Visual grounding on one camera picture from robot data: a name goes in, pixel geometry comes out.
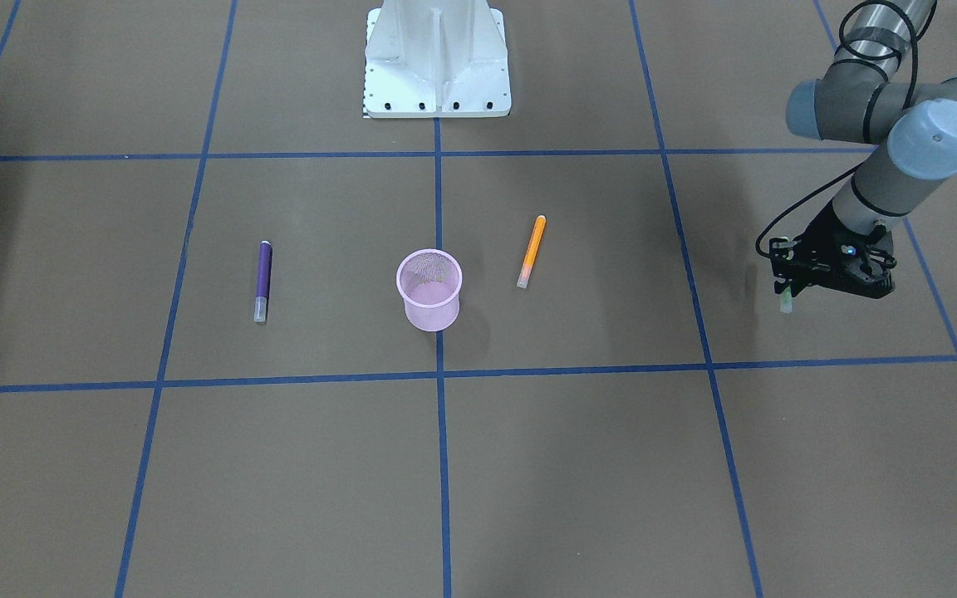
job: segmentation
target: black cable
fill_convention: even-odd
[[[907,110],[910,107],[911,103],[915,99],[915,88],[918,86],[918,41],[930,30],[930,24],[933,23],[933,17],[937,14],[937,1],[934,0],[933,7],[930,8],[930,14],[925,19],[925,23],[922,26],[922,31],[915,30],[915,24],[911,21],[910,17],[907,16],[907,12],[903,11],[903,8],[897,7],[889,0],[865,0],[859,2],[855,5],[851,11],[847,12],[847,15],[844,15],[844,18],[840,20],[840,27],[838,31],[838,37],[840,38],[840,47],[848,50],[848,53],[853,54],[855,57],[862,58],[865,61],[884,61],[888,58],[895,58],[900,64],[903,64],[903,53],[899,50],[890,48],[889,53],[882,54],[882,56],[870,56],[870,54],[863,54],[861,51],[851,48],[850,42],[846,39],[846,33],[844,29],[847,27],[848,20],[851,20],[851,16],[855,15],[855,12],[861,11],[866,7],[887,7],[892,12],[896,13],[896,16],[899,16],[900,19],[903,19],[903,23],[907,26],[907,33],[910,37],[908,44],[910,45],[910,84],[907,85],[907,96],[903,100],[903,110]],[[824,190],[829,189],[833,185],[837,184],[840,181],[843,181],[848,177],[848,175],[854,174],[858,170],[859,166],[862,166],[862,163],[856,164],[851,167],[846,173],[840,174],[839,177],[836,177],[834,180],[829,181],[827,184],[822,185],[819,189],[814,189],[813,192],[809,193],[807,197],[802,198],[800,201],[795,202],[793,205],[790,205],[789,208],[785,209],[785,212],[781,212],[774,220],[771,220],[767,227],[755,238],[755,252],[761,255],[761,257],[767,258],[770,260],[771,254],[763,250],[763,238],[767,236],[767,233],[772,230],[775,226],[778,226],[778,223],[781,223],[782,219],[791,214],[794,209],[800,208],[801,205],[812,200],[817,194],[824,192]]]
[[[807,194],[807,197],[802,198],[800,201],[795,202],[793,205],[790,205],[790,207],[787,207],[785,209],[785,212],[781,212],[781,214],[779,214],[774,220],[771,220],[770,223],[767,224],[767,227],[763,228],[763,231],[759,234],[759,236],[755,238],[755,252],[758,253],[759,255],[763,255],[763,257],[770,260],[771,258],[770,253],[766,253],[766,251],[763,250],[763,245],[761,245],[761,243],[763,243],[764,236],[767,236],[767,233],[770,232],[771,228],[774,228],[776,224],[781,223],[782,218],[785,218],[786,216],[791,214],[795,208],[800,208],[801,205],[812,200],[814,196],[817,196],[817,194],[824,192],[825,189],[829,189],[829,187],[832,187],[833,185],[836,185],[840,181],[843,181],[844,179],[848,177],[848,175],[854,174],[856,170],[859,170],[859,166],[862,166],[862,163],[856,164],[855,166],[848,168],[846,173],[840,174],[839,177],[836,177],[834,180],[829,181],[827,184],[822,185],[821,187],[819,187],[819,189],[814,189],[811,193]]]
[[[852,56],[862,58],[862,60],[866,61],[885,61],[889,60],[889,58],[895,58],[901,64],[903,63],[903,53],[896,49],[890,49],[887,54],[881,54],[881,56],[873,56],[873,54],[863,54],[861,51],[851,48],[851,43],[847,41],[847,35],[844,30],[846,30],[848,20],[851,20],[855,12],[859,12],[866,7],[888,8],[888,10],[895,12],[896,16],[900,17],[900,20],[903,20],[903,23],[907,26],[907,34],[908,37],[910,37],[908,44],[910,45],[911,52],[910,83],[907,85],[907,95],[903,99],[903,110],[907,110],[911,103],[915,101],[915,88],[918,86],[918,41],[926,34],[928,29],[930,29],[930,24],[933,23],[933,18],[935,14],[937,14],[937,1],[934,0],[933,7],[930,8],[930,14],[926,17],[920,33],[915,29],[915,24],[911,21],[910,17],[907,16],[907,12],[904,12],[903,8],[897,7],[897,5],[889,0],[866,0],[859,2],[840,20],[840,27],[838,29],[840,47],[846,49]]]

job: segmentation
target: brown floor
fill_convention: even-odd
[[[361,118],[376,4],[0,0],[0,598],[957,596],[957,177],[880,301],[751,250],[869,151],[783,124],[854,0],[498,0],[437,122]]]

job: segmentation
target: purple marker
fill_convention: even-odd
[[[263,322],[268,318],[268,283],[272,277],[272,243],[261,241],[261,257],[258,257],[258,299],[253,304],[253,321]]]

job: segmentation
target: pink mesh cup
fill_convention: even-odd
[[[456,260],[437,249],[420,249],[398,266],[398,292],[405,316],[415,328],[438,332],[449,328],[460,313],[464,273]]]

